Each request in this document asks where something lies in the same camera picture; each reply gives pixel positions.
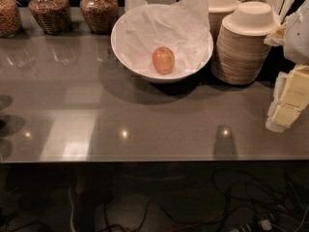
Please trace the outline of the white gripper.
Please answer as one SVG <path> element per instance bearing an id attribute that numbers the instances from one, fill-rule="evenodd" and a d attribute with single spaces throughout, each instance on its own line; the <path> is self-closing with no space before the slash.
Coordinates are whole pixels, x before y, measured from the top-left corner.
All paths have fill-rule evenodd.
<path id="1" fill-rule="evenodd" d="M 271 120 L 289 127 L 309 105 L 309 0 L 290 14 L 285 23 L 268 34 L 264 43 L 282 46 L 284 57 L 296 64 L 286 77 Z"/>

